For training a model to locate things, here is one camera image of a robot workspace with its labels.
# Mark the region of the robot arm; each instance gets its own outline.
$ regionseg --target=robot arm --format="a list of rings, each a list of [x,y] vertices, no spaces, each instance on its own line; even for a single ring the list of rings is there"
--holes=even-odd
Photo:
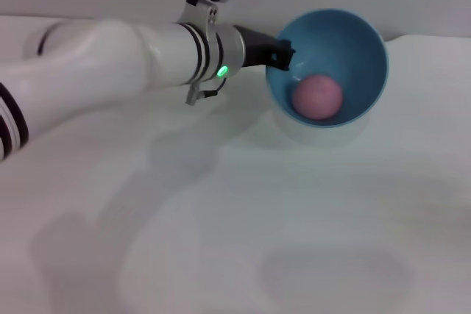
[[[178,22],[158,29],[123,21],[46,29],[35,57],[0,65],[0,159],[78,112],[151,88],[189,85],[193,105],[201,82],[253,65],[288,70],[288,41],[218,24],[212,1],[187,0]]]

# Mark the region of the bowl rim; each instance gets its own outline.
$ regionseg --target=bowl rim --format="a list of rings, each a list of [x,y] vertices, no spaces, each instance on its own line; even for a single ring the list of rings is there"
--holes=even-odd
[[[318,10],[308,11],[306,13],[303,13],[302,15],[299,15],[294,20],[290,21],[289,24],[284,26],[283,29],[280,31],[280,33],[278,33],[277,38],[279,39],[280,36],[282,35],[282,33],[289,26],[291,26],[294,22],[300,20],[301,18],[304,18],[305,16],[308,16],[308,15],[312,15],[314,13],[327,13],[327,12],[336,12],[336,13],[344,13],[344,14],[347,14],[347,15],[353,15],[356,18],[362,20],[365,24],[367,24],[375,32],[377,37],[380,39],[380,43],[383,47],[384,54],[386,55],[386,72],[385,72],[386,78],[384,79],[383,87],[381,88],[381,91],[379,92],[378,97],[376,97],[376,100],[374,100],[371,103],[371,105],[363,113],[361,113],[360,115],[358,115],[357,117],[355,117],[355,118],[353,118],[349,121],[345,121],[344,123],[334,124],[334,125],[316,125],[315,123],[308,123],[308,122],[305,122],[305,121],[302,121],[302,120],[298,119],[297,117],[292,116],[291,114],[286,112],[283,109],[283,107],[281,107],[280,102],[275,98],[275,95],[273,94],[272,86],[270,85],[269,80],[268,80],[269,71],[272,70],[273,68],[270,68],[269,66],[267,66],[266,69],[265,69],[265,80],[266,80],[266,83],[269,87],[269,92],[270,92],[270,95],[272,96],[272,100],[276,102],[277,107],[283,112],[283,114],[287,115],[291,119],[294,119],[298,123],[300,123],[304,126],[309,126],[309,127],[313,127],[313,128],[320,128],[320,129],[339,128],[340,126],[351,124],[354,121],[357,121],[358,119],[360,119],[361,117],[366,115],[378,103],[380,97],[383,95],[384,90],[386,89],[386,84],[387,84],[388,79],[389,79],[389,53],[388,53],[388,48],[386,46],[386,42],[383,39],[383,36],[381,36],[379,31],[367,19],[365,19],[364,17],[360,16],[358,13],[355,13],[353,11],[346,10],[346,9],[336,9],[336,8],[325,8],[325,9],[318,9]]]

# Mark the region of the blue bowl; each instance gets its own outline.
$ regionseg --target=blue bowl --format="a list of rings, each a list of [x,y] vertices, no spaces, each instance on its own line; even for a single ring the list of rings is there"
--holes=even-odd
[[[280,108],[308,126],[335,127],[353,122],[380,98],[388,77],[383,39],[363,18],[344,10],[318,10],[291,22],[280,34],[296,50],[289,71],[267,67],[266,81]],[[344,90],[344,102],[332,118],[312,120],[298,114],[291,96],[302,79],[323,74]]]

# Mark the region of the white table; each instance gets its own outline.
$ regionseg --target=white table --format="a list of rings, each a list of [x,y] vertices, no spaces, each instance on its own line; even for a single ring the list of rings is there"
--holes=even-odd
[[[5,60],[48,20],[23,21],[0,21]],[[388,47],[383,98],[344,128],[275,119],[255,69],[32,142],[0,165],[0,312],[468,314],[471,40]]]

